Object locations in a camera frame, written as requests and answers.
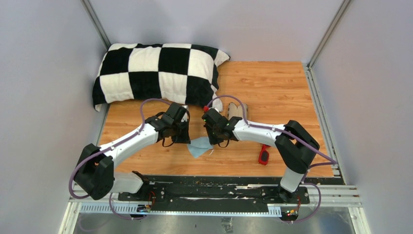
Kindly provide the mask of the light blue cleaning cloth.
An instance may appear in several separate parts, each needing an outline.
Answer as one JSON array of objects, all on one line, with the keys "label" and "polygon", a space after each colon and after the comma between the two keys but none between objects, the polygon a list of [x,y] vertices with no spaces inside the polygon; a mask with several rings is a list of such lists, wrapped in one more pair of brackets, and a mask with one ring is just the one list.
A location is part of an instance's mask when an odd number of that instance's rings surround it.
[{"label": "light blue cleaning cloth", "polygon": [[187,144],[189,153],[194,157],[198,158],[208,150],[213,149],[213,146],[209,142],[209,138],[206,136],[192,139],[190,144]]}]

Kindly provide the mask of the beige plaid glasses case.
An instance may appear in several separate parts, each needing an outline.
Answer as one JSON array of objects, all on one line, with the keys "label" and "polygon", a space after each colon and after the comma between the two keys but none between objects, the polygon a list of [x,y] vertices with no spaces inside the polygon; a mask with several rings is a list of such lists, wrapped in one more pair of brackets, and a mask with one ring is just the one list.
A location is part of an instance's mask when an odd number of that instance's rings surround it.
[{"label": "beige plaid glasses case", "polygon": [[244,109],[240,106],[235,104],[234,102],[230,102],[228,104],[228,112],[227,112],[227,118],[231,119],[232,117],[248,117],[248,105],[243,104]]}]

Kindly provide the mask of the red sunglasses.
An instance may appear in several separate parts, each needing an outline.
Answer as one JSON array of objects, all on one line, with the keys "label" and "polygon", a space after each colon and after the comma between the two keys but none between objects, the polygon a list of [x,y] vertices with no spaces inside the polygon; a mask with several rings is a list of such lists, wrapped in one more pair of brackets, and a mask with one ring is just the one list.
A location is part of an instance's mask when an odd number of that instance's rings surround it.
[{"label": "red sunglasses", "polygon": [[261,150],[260,150],[260,153],[259,153],[259,156],[258,156],[258,162],[261,165],[267,165],[268,164],[269,156],[270,156],[270,154],[268,152],[268,148],[270,148],[270,147],[271,146],[269,146],[269,145],[262,144],[262,147],[261,147]]}]

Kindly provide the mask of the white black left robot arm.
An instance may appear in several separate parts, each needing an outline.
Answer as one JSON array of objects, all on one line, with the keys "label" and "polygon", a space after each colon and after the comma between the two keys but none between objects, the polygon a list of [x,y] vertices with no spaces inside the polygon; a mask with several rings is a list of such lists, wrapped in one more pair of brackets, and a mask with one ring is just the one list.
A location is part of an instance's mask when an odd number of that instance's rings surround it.
[{"label": "white black left robot arm", "polygon": [[166,138],[171,138],[172,143],[189,144],[189,120],[188,107],[173,102],[165,112],[143,120],[121,138],[101,146],[85,146],[70,177],[71,196],[100,200],[110,193],[130,193],[137,201],[146,200],[149,188],[142,176],[134,172],[118,173],[115,169],[133,154]]}]

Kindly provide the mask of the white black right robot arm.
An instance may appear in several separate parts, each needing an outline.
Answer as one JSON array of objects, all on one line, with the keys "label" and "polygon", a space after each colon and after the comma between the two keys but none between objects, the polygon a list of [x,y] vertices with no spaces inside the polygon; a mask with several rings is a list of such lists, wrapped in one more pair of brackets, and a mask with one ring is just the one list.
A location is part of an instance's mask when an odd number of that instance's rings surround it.
[{"label": "white black right robot arm", "polygon": [[212,145],[253,141],[277,148],[286,165],[278,185],[278,197],[287,204],[297,198],[297,188],[320,148],[319,143],[297,121],[271,125],[247,121],[242,117],[227,119],[216,109],[208,107],[202,120]]}]

